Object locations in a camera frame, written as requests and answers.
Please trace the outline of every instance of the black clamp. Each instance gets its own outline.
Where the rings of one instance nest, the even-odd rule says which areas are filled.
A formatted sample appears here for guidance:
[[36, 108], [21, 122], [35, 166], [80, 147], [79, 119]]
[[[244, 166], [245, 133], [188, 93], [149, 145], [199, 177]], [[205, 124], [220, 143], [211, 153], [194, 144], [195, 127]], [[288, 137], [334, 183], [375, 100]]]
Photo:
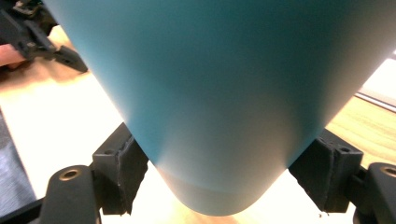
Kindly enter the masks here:
[[396, 166], [378, 162], [365, 170], [362, 157], [324, 130], [289, 171], [320, 211], [345, 213], [352, 202], [355, 224], [396, 223]]
[[0, 1], [0, 40], [11, 44], [26, 60], [43, 57], [74, 68], [88, 71], [87, 66], [72, 49], [61, 46], [59, 50], [48, 39], [57, 23], [41, 1]]

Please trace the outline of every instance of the teal membrane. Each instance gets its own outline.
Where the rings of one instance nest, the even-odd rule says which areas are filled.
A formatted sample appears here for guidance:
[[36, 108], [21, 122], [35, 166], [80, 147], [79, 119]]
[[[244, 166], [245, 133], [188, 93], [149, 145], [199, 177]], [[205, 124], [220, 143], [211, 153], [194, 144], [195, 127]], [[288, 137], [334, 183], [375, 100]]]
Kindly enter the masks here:
[[396, 1], [44, 1], [175, 195], [271, 186], [396, 48]]

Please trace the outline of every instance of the light wooden surface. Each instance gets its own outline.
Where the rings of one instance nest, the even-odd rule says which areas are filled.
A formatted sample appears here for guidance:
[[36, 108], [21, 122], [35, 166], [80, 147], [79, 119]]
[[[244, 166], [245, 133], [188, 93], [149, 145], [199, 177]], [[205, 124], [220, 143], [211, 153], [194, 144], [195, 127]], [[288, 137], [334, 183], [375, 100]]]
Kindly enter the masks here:
[[[70, 46], [62, 30], [51, 34]], [[0, 82], [0, 106], [36, 197], [48, 179], [70, 165], [90, 164], [92, 153], [122, 122], [91, 73], [79, 74], [37, 59]], [[396, 116], [352, 98], [328, 129], [365, 152], [363, 164], [396, 163]], [[133, 214], [103, 217], [104, 223], [351, 223], [346, 215], [319, 212], [286, 171], [247, 210], [229, 217], [208, 217], [180, 203], [149, 165], [134, 201]]]

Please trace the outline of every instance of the black plastic bracket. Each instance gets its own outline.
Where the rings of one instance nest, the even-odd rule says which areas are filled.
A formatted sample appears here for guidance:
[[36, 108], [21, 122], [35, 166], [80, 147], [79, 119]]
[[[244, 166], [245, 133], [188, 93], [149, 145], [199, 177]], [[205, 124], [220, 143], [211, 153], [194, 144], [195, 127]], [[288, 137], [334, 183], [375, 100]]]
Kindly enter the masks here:
[[396, 223], [396, 166], [373, 163], [366, 171], [362, 156], [324, 130], [289, 170], [321, 211], [345, 213], [352, 202], [355, 224]]
[[90, 167], [71, 166], [52, 176], [41, 208], [40, 223], [101, 223]]
[[321, 211], [345, 213], [349, 199], [344, 190], [361, 167], [363, 153], [333, 133], [323, 133], [289, 167]]
[[122, 123], [93, 153], [97, 199], [104, 215], [131, 214], [132, 202], [148, 169], [146, 154]]

